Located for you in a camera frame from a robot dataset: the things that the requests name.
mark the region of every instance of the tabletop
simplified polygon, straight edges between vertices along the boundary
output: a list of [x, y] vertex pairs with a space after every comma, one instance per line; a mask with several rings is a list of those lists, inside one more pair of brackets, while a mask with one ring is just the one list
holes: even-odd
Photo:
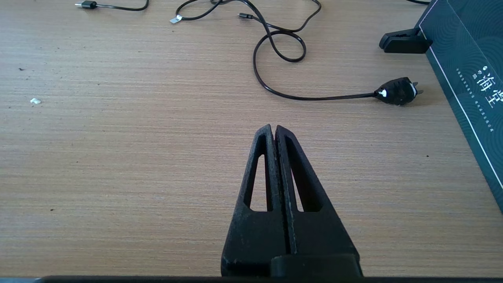
[[[418, 81], [425, 92], [398, 107], [274, 96], [251, 62], [264, 29], [236, 15], [249, 9], [233, 2], [172, 25], [181, 3], [127, 12], [2, 2], [0, 276], [219, 275], [249, 147], [265, 124], [296, 134], [365, 275], [503, 276], [503, 216], [426, 56], [378, 47], [425, 6], [325, 0], [299, 32], [304, 61], [281, 60], [269, 43], [258, 53], [264, 80], [293, 95]], [[308, 0], [253, 3], [285, 28], [316, 9]], [[210, 7], [199, 1], [182, 13]], [[292, 38], [276, 42], [285, 55], [301, 52]]]

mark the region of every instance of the cable connector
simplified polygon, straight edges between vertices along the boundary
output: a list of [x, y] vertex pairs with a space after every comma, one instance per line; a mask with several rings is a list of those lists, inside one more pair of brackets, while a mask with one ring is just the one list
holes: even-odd
[[94, 9], [96, 8], [97, 5], [98, 3], [96, 3], [96, 1], [89, 1], [89, 0], [75, 3], [75, 6], [79, 6], [80, 8], [83, 9]]
[[250, 15], [250, 14], [245, 14], [245, 13], [239, 13], [237, 14], [240, 18], [243, 18], [243, 19], [253, 19], [253, 15]]
[[415, 87], [417, 83], [413, 83], [407, 77], [389, 81], [374, 92], [377, 99], [384, 103], [394, 105], [405, 105], [423, 91], [418, 91]]

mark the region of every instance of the usb connector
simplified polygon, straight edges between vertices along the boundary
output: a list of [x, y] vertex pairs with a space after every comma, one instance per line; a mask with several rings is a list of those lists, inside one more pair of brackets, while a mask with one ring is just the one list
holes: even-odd
[[83, 9], [94, 9], [96, 8], [97, 5], [98, 4], [96, 3], [96, 1], [89, 1], [89, 0], [75, 3], [75, 6], [79, 6], [80, 8]]

